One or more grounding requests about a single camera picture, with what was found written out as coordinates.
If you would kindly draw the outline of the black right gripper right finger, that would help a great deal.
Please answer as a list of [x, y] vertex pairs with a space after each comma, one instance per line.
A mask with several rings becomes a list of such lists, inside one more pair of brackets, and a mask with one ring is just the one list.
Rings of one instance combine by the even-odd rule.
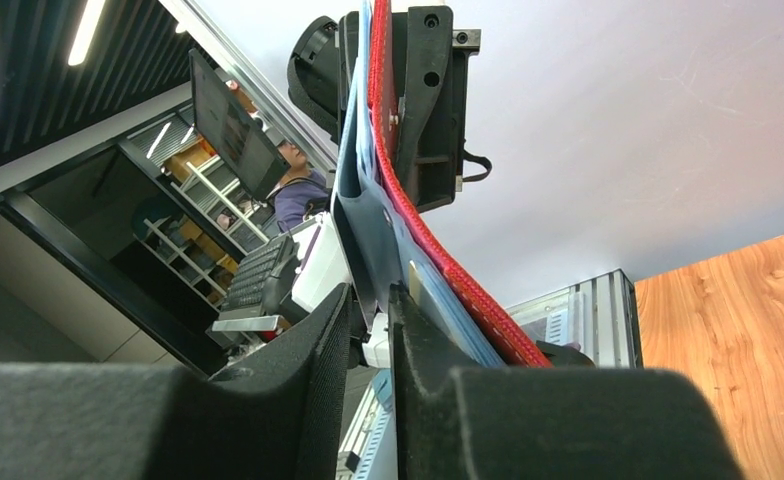
[[389, 300], [402, 479], [739, 479], [701, 392], [659, 369], [484, 367]]

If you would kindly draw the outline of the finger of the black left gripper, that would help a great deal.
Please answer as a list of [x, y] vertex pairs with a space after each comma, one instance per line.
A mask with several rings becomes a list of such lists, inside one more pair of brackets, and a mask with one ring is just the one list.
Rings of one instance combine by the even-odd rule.
[[447, 5], [413, 6], [392, 15], [398, 96], [392, 165], [420, 213], [449, 205], [466, 182], [464, 164], [482, 164], [465, 148], [468, 66], [480, 51], [479, 29], [456, 29]]

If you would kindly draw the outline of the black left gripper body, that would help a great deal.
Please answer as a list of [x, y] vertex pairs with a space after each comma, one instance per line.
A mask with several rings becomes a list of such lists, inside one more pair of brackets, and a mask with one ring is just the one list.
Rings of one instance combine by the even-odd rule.
[[321, 16], [300, 35], [287, 64], [291, 102], [340, 143], [357, 55], [359, 15]]

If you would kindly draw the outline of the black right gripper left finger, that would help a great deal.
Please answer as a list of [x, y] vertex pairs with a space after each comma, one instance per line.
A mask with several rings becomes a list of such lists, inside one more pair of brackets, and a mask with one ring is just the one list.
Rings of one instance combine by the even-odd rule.
[[0, 363], [0, 479], [331, 479], [350, 286], [205, 380], [184, 367]]

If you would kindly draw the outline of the red leather card holder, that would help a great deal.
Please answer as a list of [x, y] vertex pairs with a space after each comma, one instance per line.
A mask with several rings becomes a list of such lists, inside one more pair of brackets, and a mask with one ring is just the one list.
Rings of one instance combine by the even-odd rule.
[[[391, 152], [388, 156], [388, 161], [391, 165], [391, 172], [393, 174], [393, 177], [397, 179], [394, 167], [392, 165], [392, 161], [394, 158], [395, 148], [396, 148], [397, 138], [398, 138], [398, 134], [397, 134], [398, 124], [399, 124], [398, 96], [396, 95], [396, 90], [395, 90], [394, 67], [393, 67], [393, 59], [392, 59], [393, 13], [392, 13], [391, 3], [388, 2], [388, 4], [391, 10], [391, 15], [389, 20], [383, 22], [380, 28], [374, 31], [371, 35], [372, 45], [380, 47], [381, 51], [380, 53], [374, 54], [371, 57], [372, 66], [379, 68], [380, 71], [379, 73], [372, 75], [370, 78], [371, 88], [369, 91], [369, 97], [371, 100], [377, 102], [379, 106], [378, 109], [379, 118], [377, 121], [375, 121], [374, 127], [377, 132], [383, 134], [385, 141], [387, 141], [391, 149]], [[415, 206], [412, 204], [412, 202], [404, 192], [401, 184], [400, 187], [403, 191], [405, 199], [409, 201], [410, 205], [414, 207], [416, 213], [420, 215], [421, 220], [424, 222], [426, 227], [435, 237], [436, 242], [441, 245], [441, 247], [447, 252], [447, 254], [450, 257], [452, 257], [455, 260], [456, 263], [459, 264], [459, 262], [451, 255], [451, 253], [447, 250], [447, 248], [442, 244], [440, 235], [436, 234], [433, 230], [434, 227], [436, 227], [439, 218], [436, 212], [437, 209], [449, 206], [452, 203], [449, 205], [436, 208], [434, 210], [420, 213], [416, 210]], [[470, 275], [469, 273], [468, 275], [474, 281], [476, 281], [472, 275]], [[480, 287], [489, 296], [491, 296], [494, 299], [494, 297], [490, 295], [487, 290], [485, 290], [481, 285]], [[499, 351], [500, 355], [504, 359], [506, 359], [507, 361], [506, 365], [545, 367], [545, 368], [550, 367], [552, 364], [551, 361], [549, 361], [546, 358], [545, 354], [535, 345], [534, 341], [527, 336], [527, 334], [521, 329], [521, 327], [517, 324], [517, 322], [510, 317], [510, 315], [504, 310], [504, 308], [495, 299], [494, 302], [497, 306], [503, 309], [505, 314], [511, 320], [509, 323], [505, 323], [504, 321], [497, 320], [497, 319], [491, 319], [488, 322], [489, 325], [495, 327], [498, 331], [505, 333], [508, 336], [506, 346], [501, 348]]]

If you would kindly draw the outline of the white cards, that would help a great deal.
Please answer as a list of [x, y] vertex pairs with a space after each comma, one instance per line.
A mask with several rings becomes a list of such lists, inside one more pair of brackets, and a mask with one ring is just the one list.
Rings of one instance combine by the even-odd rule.
[[[377, 102], [369, 97], [370, 78], [379, 73], [371, 57], [381, 49], [371, 35], [389, 20], [386, 1], [364, 1], [356, 13], [357, 47], [355, 73], [347, 85], [348, 102], [343, 118], [339, 164], [334, 181], [333, 218], [346, 248], [348, 264], [355, 270], [363, 263], [367, 279], [356, 287], [371, 288], [370, 299], [385, 312], [391, 310], [391, 288], [420, 288], [416, 310], [445, 339], [473, 361], [485, 367], [503, 367], [499, 351], [508, 336], [489, 325], [497, 319], [511, 320], [468, 273], [436, 242], [435, 237], [405, 199], [393, 177], [388, 156], [391, 149], [376, 131]], [[414, 282], [408, 280], [416, 271]]]

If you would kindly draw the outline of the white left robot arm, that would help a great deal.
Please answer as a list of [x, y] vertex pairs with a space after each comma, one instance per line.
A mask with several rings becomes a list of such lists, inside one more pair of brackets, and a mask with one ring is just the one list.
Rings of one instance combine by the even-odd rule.
[[289, 59], [288, 93], [335, 141], [338, 162], [294, 300], [311, 309], [348, 282], [360, 319], [371, 322], [401, 288], [443, 338], [498, 366], [474, 284], [422, 218], [451, 204], [464, 182], [468, 61], [478, 49], [442, 5], [393, 12], [366, 1], [305, 30]]

